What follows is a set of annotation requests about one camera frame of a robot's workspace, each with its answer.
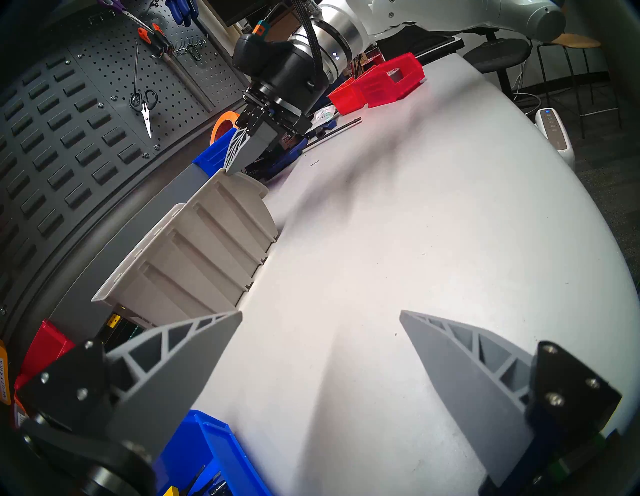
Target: blue storage bin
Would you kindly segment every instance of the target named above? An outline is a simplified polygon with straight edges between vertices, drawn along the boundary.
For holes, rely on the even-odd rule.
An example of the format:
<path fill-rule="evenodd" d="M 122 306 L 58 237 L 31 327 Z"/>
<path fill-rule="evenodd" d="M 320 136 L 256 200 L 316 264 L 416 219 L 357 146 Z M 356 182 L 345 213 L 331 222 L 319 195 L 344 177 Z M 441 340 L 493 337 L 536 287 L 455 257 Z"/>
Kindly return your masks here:
<path fill-rule="evenodd" d="M 231 138 L 234 137 L 237 129 L 232 127 L 225 134 L 220 136 L 213 144 L 195 157 L 193 163 L 200 167 L 209 177 L 212 177 L 219 169 L 225 166 L 225 157 Z"/>
<path fill-rule="evenodd" d="M 202 465 L 205 469 L 189 494 L 221 472 L 218 481 L 227 481 L 234 496 L 271 496 L 229 426 L 190 410 L 154 462 L 158 496 L 163 496 L 170 486 L 185 488 Z"/>

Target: stool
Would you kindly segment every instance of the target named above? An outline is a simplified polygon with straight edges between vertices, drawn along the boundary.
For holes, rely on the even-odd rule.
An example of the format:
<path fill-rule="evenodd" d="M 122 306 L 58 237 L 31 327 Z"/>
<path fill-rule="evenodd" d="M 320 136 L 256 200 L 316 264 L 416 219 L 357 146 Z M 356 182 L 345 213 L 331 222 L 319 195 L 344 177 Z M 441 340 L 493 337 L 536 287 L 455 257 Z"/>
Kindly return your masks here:
<path fill-rule="evenodd" d="M 600 46 L 600 42 L 598 40 L 594 40 L 593 38 L 589 38 L 588 36 L 582 36 L 582 35 L 573 35 L 571 33 L 563 33 L 562 35 L 558 36 L 555 40 L 553 40 L 550 43 L 542 43 L 538 45 L 537 51 L 538 51 L 538 60 L 540 60 L 540 69 L 542 69 L 542 79 L 545 82 L 545 93 L 547 94 L 547 106 L 551 106 L 551 98 L 549 97 L 549 88 L 548 88 L 548 84 L 547 84 L 547 75 L 545 74 L 545 66 L 542 62 L 542 55 L 540 54 L 540 49 L 542 47 L 552 47 L 552 46 L 561 46 L 563 48 L 564 51 L 564 56 L 566 58 L 566 62 L 569 65 L 569 72 L 571 73 L 571 80 L 573 83 L 573 89 L 575 90 L 575 100 L 578 104 L 578 117 L 580 118 L 580 130 L 582 131 L 582 139 L 584 139 L 584 117 L 587 117 L 589 115 L 595 115 L 595 114 L 601 114 L 603 112 L 611 112 L 612 110 L 617 110 L 618 111 L 618 124 L 620 126 L 620 128 L 622 128 L 622 117 L 620 116 L 620 105 L 618 104 L 618 96 L 616 95 L 616 90 L 613 88 L 613 85 L 611 86 L 611 89 L 613 91 L 613 97 L 616 101 L 616 106 L 609 108 L 609 109 L 604 109 L 604 110 L 598 110 L 595 112 L 589 112 L 589 113 L 583 113 L 582 112 L 582 103 L 580 102 L 580 92 L 579 92 L 579 87 L 578 84 L 575 80 L 575 74 L 573 73 L 573 66 L 571 64 L 571 59 L 569 58 L 569 52 L 567 51 L 567 48 L 572 48 L 572 49 L 579 49 L 582 50 L 582 55 L 584 57 L 584 63 L 587 67 L 587 74 L 590 74 L 591 72 L 589 71 L 589 62 L 587 60 L 587 49 L 592 49 L 592 48 L 601 48 Z M 594 104 L 594 100 L 593 100 L 593 85 L 591 83 L 591 81 L 589 81 L 589 90 L 591 92 L 591 105 Z"/>
<path fill-rule="evenodd" d="M 510 100 L 513 100 L 507 69 L 519 65 L 529 58 L 531 45 L 525 40 L 517 38 L 497 39 L 494 34 L 496 31 L 498 29 L 495 28 L 474 28 L 464 31 L 464 33 L 484 35 L 487 41 L 467 52 L 463 59 L 482 74 L 487 74 L 488 72 L 497 73 L 502 92 Z"/>

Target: black stool seat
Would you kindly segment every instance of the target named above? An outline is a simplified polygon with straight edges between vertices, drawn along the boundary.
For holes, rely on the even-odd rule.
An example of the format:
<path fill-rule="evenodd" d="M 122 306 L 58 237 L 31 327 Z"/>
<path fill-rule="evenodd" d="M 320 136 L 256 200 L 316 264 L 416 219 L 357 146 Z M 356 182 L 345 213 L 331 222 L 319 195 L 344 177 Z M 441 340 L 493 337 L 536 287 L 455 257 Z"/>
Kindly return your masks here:
<path fill-rule="evenodd" d="M 499 38 L 484 42 L 467 52 L 463 58 L 482 74 L 486 74 L 521 64 L 529 55 L 531 46 L 525 40 Z"/>

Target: pegboard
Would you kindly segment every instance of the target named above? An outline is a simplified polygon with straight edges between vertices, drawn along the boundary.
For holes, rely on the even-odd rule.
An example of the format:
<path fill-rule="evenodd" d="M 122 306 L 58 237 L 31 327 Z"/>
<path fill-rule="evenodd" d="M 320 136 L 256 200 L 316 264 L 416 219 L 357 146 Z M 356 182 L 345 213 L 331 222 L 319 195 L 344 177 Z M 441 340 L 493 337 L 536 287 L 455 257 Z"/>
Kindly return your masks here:
<path fill-rule="evenodd" d="M 174 45 L 204 36 L 194 24 L 188 28 L 176 25 L 171 11 L 163 4 L 149 10 L 147 6 L 148 3 L 141 1 L 127 3 L 128 9 L 140 20 L 148 25 L 155 23 L 160 26 Z M 135 23 L 124 16 L 104 15 L 103 19 L 102 22 L 97 21 L 99 24 L 96 29 L 89 26 L 85 19 L 84 27 L 76 28 L 83 35 L 70 45 L 70 50 L 99 91 L 116 98 L 114 105 L 117 111 L 141 140 L 151 145 L 160 145 L 162 150 L 209 117 L 172 70 L 162 60 L 152 57 L 145 43 L 139 39 Z M 129 108 L 129 97 L 133 91 L 136 41 L 136 87 L 142 90 L 151 88 L 159 98 L 156 108 L 149 114 L 151 140 L 142 115 Z M 188 53 L 176 55 L 175 60 L 209 97 L 214 105 L 214 112 L 219 112 L 241 98 L 244 86 L 211 43 L 207 42 L 199 50 L 202 55 L 200 62 L 195 62 Z"/>
<path fill-rule="evenodd" d="M 142 2 L 128 2 L 133 14 Z M 142 20 L 159 24 L 172 42 L 197 38 L 195 26 L 176 26 L 169 10 Z M 200 107 L 173 72 L 139 41 L 138 88 L 159 96 L 150 112 L 152 139 L 140 113 L 129 107 L 137 25 L 92 6 L 40 33 L 32 63 L 0 95 L 0 332 L 5 340 L 39 286 L 42 268 L 71 246 L 65 243 L 158 154 L 213 116 Z M 178 59 L 211 94 L 214 112 L 244 90 L 211 46 L 202 61 Z"/>

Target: yellow label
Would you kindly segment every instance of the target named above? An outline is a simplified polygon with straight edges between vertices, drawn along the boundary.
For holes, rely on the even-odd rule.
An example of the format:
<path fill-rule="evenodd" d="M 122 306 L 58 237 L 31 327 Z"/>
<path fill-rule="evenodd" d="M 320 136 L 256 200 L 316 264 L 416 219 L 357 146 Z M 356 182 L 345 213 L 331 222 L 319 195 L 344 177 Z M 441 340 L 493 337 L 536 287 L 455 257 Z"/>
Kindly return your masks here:
<path fill-rule="evenodd" d="M 109 320 L 107 320 L 107 325 L 113 329 L 118 322 L 120 322 L 121 317 L 118 314 L 111 314 Z"/>
<path fill-rule="evenodd" d="M 9 396 L 9 378 L 7 377 L 8 363 L 9 360 L 6 356 L 4 343 L 0 340 L 0 401 L 4 404 L 11 404 L 11 397 Z"/>

